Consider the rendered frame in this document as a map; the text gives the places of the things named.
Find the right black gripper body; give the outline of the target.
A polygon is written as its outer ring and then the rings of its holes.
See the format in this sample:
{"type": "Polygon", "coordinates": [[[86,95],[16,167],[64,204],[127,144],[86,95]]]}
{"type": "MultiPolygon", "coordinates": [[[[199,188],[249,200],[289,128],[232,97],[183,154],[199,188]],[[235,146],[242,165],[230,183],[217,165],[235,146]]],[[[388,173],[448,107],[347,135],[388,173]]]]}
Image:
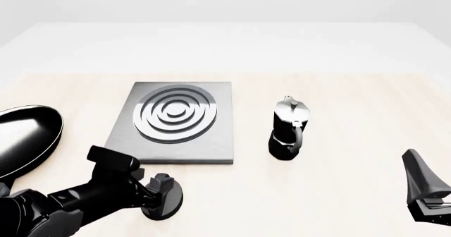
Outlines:
{"type": "Polygon", "coordinates": [[[413,220],[431,224],[451,224],[451,202],[427,198],[413,200],[407,205],[413,220]]]}

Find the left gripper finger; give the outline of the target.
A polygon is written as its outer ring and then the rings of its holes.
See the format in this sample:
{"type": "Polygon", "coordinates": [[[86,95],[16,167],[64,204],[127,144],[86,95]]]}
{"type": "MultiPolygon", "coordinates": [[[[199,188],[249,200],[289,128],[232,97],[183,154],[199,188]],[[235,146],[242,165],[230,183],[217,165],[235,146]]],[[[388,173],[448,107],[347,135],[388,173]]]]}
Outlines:
{"type": "Polygon", "coordinates": [[[174,186],[175,179],[168,174],[157,174],[155,177],[151,177],[149,182],[149,190],[155,194],[165,195],[174,186]]]}

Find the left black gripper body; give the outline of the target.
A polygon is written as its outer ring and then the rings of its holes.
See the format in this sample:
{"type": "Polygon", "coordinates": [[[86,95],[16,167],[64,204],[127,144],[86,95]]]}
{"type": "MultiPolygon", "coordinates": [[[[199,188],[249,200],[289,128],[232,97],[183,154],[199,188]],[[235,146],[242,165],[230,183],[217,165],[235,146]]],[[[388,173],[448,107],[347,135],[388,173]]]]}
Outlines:
{"type": "Polygon", "coordinates": [[[156,209],[159,206],[159,197],[140,183],[144,178],[144,169],[139,168],[130,173],[130,183],[133,187],[132,208],[156,209]]]}

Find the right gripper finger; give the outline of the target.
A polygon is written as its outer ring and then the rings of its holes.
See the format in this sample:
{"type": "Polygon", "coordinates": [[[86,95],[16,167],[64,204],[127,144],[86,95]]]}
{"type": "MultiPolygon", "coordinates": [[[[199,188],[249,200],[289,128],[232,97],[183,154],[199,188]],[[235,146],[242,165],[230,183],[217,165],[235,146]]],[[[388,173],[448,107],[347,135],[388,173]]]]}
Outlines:
{"type": "Polygon", "coordinates": [[[451,186],[440,179],[413,149],[402,155],[407,176],[407,204],[415,200],[445,198],[451,194],[451,186]]]}

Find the round black stove knob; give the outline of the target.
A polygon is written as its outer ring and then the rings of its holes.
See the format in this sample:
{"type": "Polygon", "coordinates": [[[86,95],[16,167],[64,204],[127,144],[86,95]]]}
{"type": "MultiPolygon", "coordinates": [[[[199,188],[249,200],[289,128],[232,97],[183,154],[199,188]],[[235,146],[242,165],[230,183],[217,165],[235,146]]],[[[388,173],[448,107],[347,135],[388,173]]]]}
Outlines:
{"type": "Polygon", "coordinates": [[[183,203],[183,190],[175,180],[170,192],[165,195],[156,194],[159,197],[159,206],[156,209],[141,208],[142,213],[151,220],[162,221],[175,215],[183,203]]]}

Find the grey stove plate with rings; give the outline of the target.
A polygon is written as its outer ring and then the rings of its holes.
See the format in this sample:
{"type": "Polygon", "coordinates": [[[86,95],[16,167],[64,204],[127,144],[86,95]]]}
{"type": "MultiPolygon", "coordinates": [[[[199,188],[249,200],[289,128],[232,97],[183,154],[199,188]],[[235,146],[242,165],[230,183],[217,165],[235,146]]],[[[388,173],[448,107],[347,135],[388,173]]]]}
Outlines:
{"type": "Polygon", "coordinates": [[[142,164],[233,164],[231,82],[135,82],[105,147],[142,164]]]}

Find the black frying pan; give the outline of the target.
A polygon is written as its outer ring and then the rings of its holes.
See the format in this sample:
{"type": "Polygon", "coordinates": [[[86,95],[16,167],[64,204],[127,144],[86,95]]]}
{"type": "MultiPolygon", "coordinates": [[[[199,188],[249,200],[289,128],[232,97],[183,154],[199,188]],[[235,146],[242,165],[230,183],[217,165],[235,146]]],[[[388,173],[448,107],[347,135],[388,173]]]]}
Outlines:
{"type": "Polygon", "coordinates": [[[0,111],[0,182],[36,169],[54,152],[63,117],[52,107],[25,105],[0,111]]]}

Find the black and silver moka pot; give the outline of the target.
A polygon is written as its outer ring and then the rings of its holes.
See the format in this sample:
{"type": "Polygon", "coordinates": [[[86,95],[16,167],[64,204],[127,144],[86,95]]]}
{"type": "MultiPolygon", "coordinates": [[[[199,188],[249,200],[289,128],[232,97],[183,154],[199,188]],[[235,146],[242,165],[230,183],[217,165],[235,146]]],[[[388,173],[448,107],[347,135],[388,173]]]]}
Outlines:
{"type": "Polygon", "coordinates": [[[310,118],[310,109],[291,96],[276,104],[273,130],[268,140],[269,153],[278,160],[293,160],[303,143],[303,132],[310,118]]]}

